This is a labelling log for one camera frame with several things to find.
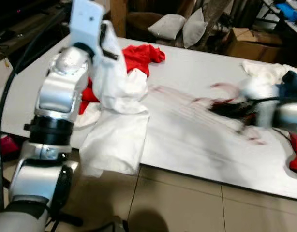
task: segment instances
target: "blue cloth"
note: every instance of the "blue cloth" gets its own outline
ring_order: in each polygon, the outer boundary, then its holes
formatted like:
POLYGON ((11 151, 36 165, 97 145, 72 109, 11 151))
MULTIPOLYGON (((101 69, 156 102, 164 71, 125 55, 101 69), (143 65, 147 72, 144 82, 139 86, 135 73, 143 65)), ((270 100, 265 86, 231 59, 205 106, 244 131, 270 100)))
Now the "blue cloth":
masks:
POLYGON ((276 6, 283 12, 287 20, 297 22, 297 10, 292 8, 288 3, 280 3, 276 4, 276 6))
POLYGON ((283 84, 276 85, 279 89, 279 96, 297 98, 297 74, 288 71, 283 77, 283 82, 283 84))

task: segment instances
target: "floor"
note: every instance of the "floor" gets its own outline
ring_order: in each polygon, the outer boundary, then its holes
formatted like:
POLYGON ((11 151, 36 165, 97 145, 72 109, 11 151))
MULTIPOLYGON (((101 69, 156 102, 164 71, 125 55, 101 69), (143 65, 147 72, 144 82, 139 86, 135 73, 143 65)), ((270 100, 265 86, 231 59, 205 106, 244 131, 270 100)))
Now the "floor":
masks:
MULTIPOLYGON (((5 165, 5 177, 14 168, 15 162, 5 165)), ((61 223, 58 232, 96 229, 113 215, 128 220, 131 232, 297 232, 295 201, 147 166, 137 176, 77 175, 64 212, 82 217, 84 225, 61 223)))

